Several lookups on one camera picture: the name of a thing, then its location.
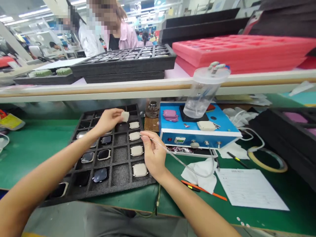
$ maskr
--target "knob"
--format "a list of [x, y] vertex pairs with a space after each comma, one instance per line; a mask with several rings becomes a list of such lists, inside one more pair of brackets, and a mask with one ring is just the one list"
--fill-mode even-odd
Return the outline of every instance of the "knob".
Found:
[[200, 147], [200, 144], [197, 143], [197, 142], [192, 142], [192, 143], [190, 144], [190, 146], [195, 149], [195, 148], [199, 148], [199, 147]]

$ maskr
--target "hand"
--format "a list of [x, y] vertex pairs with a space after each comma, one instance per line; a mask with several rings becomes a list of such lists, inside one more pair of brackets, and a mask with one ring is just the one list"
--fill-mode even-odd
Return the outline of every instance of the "hand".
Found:
[[99, 137], [106, 134], [107, 132], [111, 131], [116, 124], [122, 122], [123, 117], [121, 114], [124, 110], [123, 109], [108, 109], [105, 110], [96, 126], [93, 128], [94, 132], [98, 134]]
[[[165, 167], [166, 160], [166, 145], [162, 142], [157, 133], [149, 131], [141, 131], [142, 140], [144, 143], [145, 150], [145, 164], [150, 174], [159, 182], [160, 177], [162, 177], [167, 168]], [[150, 138], [159, 142], [161, 145], [150, 140]]]

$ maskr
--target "yellow label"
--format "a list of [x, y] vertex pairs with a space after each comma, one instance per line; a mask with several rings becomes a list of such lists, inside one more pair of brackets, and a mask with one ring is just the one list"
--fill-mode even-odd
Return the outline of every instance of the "yellow label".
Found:
[[12, 114], [8, 114], [5, 118], [0, 120], [1, 127], [6, 127], [8, 129], [14, 129], [19, 126], [23, 121]]

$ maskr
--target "blue device box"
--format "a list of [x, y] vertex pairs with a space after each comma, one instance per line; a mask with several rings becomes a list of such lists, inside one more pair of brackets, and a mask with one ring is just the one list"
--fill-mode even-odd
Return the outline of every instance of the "blue device box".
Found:
[[[210, 121], [220, 126], [215, 131], [201, 131], [196, 122], [183, 122], [179, 109], [180, 105], [185, 105], [185, 103], [160, 102], [159, 131], [160, 138], [166, 145], [191, 147], [190, 144], [194, 140], [199, 143], [199, 148], [208, 149], [205, 145], [205, 141], [208, 141], [210, 148], [221, 149], [242, 137], [240, 131], [217, 104], [213, 104], [215, 106], [213, 111], [206, 113]], [[167, 121], [163, 116], [164, 110], [175, 110], [179, 116], [179, 121]]]

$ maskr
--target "tape roll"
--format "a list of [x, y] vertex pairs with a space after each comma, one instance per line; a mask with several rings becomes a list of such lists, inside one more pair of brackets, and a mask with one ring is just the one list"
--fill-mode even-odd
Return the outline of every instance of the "tape roll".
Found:
[[254, 163], [256, 163], [261, 168], [268, 170], [270, 172], [274, 172], [274, 173], [284, 173], [287, 171], [288, 166], [287, 166], [286, 162], [279, 155], [275, 154], [274, 152], [272, 152], [266, 148], [260, 148], [259, 150], [264, 151], [265, 153], [267, 153], [267, 154], [271, 155], [273, 158], [275, 158], [277, 160], [277, 162], [280, 164], [280, 168], [275, 169], [275, 168], [267, 166], [266, 164], [264, 164], [260, 160], [258, 160], [253, 152], [248, 151], [248, 156], [250, 157], [250, 159], [253, 160]]

